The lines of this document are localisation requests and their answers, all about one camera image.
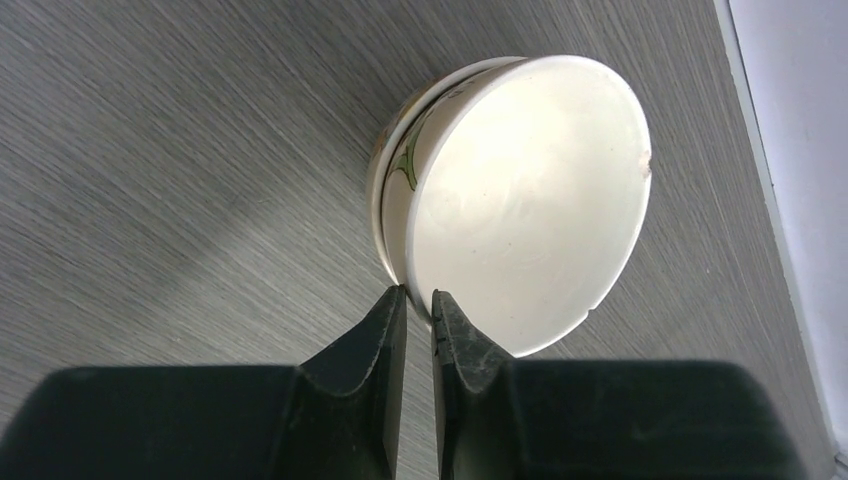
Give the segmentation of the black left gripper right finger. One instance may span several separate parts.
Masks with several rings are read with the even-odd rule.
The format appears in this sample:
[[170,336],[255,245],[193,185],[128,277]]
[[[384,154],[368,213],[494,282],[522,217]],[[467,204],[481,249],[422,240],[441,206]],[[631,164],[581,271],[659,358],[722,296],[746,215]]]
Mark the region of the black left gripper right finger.
[[767,393],[704,360],[518,359],[432,296],[443,479],[801,479]]

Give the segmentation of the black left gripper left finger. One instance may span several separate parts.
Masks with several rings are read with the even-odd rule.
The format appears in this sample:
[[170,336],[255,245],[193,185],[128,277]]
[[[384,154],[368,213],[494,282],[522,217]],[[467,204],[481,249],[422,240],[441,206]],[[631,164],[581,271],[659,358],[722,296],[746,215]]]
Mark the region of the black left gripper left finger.
[[406,295],[388,288],[299,365],[46,376],[1,439],[5,479],[392,479]]

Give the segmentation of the beige bowl with flower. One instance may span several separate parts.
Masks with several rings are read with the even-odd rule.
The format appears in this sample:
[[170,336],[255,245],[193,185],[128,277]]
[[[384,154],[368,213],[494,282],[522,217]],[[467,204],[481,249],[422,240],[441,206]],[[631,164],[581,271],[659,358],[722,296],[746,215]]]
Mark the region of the beige bowl with flower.
[[481,72],[406,130],[382,196],[392,268],[432,321],[450,293],[516,357],[581,324],[611,291],[646,216],[645,112],[611,67],[527,58]]

